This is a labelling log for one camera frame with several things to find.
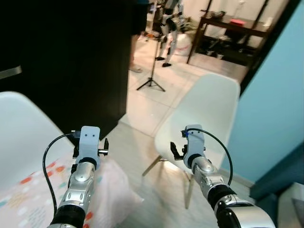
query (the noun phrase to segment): red object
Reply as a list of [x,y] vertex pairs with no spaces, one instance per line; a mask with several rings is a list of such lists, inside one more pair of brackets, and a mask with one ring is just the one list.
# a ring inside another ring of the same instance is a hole
[[29,182],[32,178],[31,177],[27,177],[26,179],[20,181],[20,184],[25,184],[27,182]]
[[86,219],[86,220],[90,220],[92,217],[93,217],[93,213],[92,213],[92,212],[89,212],[89,213],[86,215],[85,219]]
[[50,177],[50,176],[52,176],[52,175],[53,175],[53,172],[52,172],[52,171],[50,171],[50,172],[47,172],[47,174],[48,174],[47,176],[48,176],[48,177]]
[[232,22],[234,24],[238,24],[238,25],[244,25],[244,24],[246,24],[245,21],[239,20],[239,19],[231,19],[230,22]]
[[53,163],[49,164],[49,165],[47,166],[47,168],[52,168],[55,164],[56,164],[56,163],[53,162]]
[[59,167],[56,168],[56,171],[57,172],[62,172],[64,169],[65,169],[64,166],[59,166]]

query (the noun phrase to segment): white floor tile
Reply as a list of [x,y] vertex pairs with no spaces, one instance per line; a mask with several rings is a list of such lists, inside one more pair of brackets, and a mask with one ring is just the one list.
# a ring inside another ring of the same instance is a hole
[[205,70],[223,76],[231,77],[240,83],[242,82],[246,73],[245,66],[202,55],[199,53],[193,54],[193,56],[191,57],[190,66],[196,66],[198,68],[201,67]]
[[168,110],[168,106],[141,96],[135,91],[129,91],[127,113],[120,121],[147,135],[152,135]]
[[141,81],[143,78],[146,78],[149,72],[146,69],[143,69],[142,73],[135,73],[129,70],[128,75],[128,89],[130,89],[133,85]]
[[136,89],[147,81],[147,78],[135,83],[130,90],[156,102],[162,103],[163,105],[171,106],[174,99],[186,85],[188,78],[189,74],[184,72],[175,72],[173,69],[169,68],[156,68],[153,79],[166,90],[165,92],[163,92],[158,86],[144,86],[137,91]]
[[186,85],[182,88],[180,93],[175,97],[174,101],[171,104],[171,108],[176,108],[177,105],[181,102],[183,97],[188,93],[188,91],[194,86],[195,82],[199,79],[198,76],[190,75]]
[[211,71],[193,65],[189,65],[187,63],[176,63],[175,66],[177,70],[184,71],[195,76],[203,76],[205,74],[212,73]]
[[134,62],[145,71],[151,71],[154,61],[156,41],[141,39],[137,42]]

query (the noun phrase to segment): colorful dotted fabric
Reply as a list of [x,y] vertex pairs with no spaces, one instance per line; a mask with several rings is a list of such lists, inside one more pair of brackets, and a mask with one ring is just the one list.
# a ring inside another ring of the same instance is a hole
[[[47,166],[59,206],[75,162],[68,155]],[[127,177],[113,161],[103,161],[95,172],[95,188],[83,228],[114,228],[142,201],[129,187]],[[53,201],[42,171],[0,192],[0,224],[9,228],[46,228],[53,218]]]

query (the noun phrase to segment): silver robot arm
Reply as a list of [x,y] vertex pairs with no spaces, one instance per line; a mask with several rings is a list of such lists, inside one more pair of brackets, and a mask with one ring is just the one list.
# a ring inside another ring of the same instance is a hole
[[218,220],[219,228],[275,228],[269,215],[252,203],[240,199],[237,194],[224,183],[217,169],[204,155],[204,135],[188,129],[202,129],[198,124],[188,125],[182,131],[187,138],[184,155],[173,152],[175,159],[184,160],[185,165],[193,172],[203,196],[208,200]]
[[177,7],[179,8],[179,14],[183,14],[184,4],[182,0],[179,0],[179,2],[177,3]]
[[82,228],[94,189],[94,172],[100,166],[99,154],[107,155],[108,142],[98,149],[100,129],[83,126],[79,151],[74,151],[76,163],[72,166],[68,189],[48,228]]

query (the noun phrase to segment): humanoid robot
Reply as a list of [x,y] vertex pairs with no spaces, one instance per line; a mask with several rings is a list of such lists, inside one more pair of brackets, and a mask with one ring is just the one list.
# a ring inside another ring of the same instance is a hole
[[[160,53],[159,56],[156,57],[157,61],[160,60],[165,60],[165,62],[163,63],[162,67],[169,67],[171,66],[171,64],[169,63],[175,48],[176,48],[176,42],[177,42],[177,25],[173,22],[172,17],[173,17],[173,11],[174,8],[178,6],[178,17],[180,19],[180,27],[183,28],[184,27],[184,22],[185,19],[183,17],[183,4],[182,4],[182,0],[167,0],[165,5],[164,5],[164,9],[163,9],[163,15],[162,15],[162,20],[161,20],[161,31],[163,33],[163,36],[161,38],[161,49],[160,49]],[[166,48],[166,44],[168,41],[168,34],[171,33],[172,35],[172,41],[170,42],[170,47],[168,49],[168,53],[167,53],[167,57],[164,58],[162,57],[163,52]]]

